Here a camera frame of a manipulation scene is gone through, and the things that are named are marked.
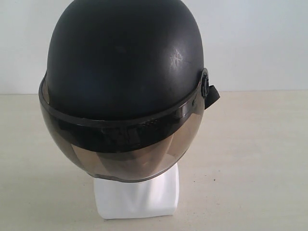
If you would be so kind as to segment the black helmet with visor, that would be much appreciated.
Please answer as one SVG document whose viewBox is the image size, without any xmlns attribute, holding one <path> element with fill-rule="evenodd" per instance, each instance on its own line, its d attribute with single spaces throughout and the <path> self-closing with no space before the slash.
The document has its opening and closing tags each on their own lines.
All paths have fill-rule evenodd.
<svg viewBox="0 0 308 231">
<path fill-rule="evenodd" d="M 94 178 L 141 182 L 187 152 L 219 99 L 180 0 L 75 0 L 53 31 L 39 87 L 53 140 Z"/>
</svg>

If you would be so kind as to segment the white mannequin head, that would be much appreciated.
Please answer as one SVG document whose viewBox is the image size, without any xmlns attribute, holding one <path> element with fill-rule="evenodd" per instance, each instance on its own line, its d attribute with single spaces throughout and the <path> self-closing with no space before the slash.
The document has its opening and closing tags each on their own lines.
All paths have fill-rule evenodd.
<svg viewBox="0 0 308 231">
<path fill-rule="evenodd" d="M 124 183 L 93 179 L 97 210 L 103 219 L 171 216 L 178 206 L 178 165 L 147 181 Z"/>
</svg>

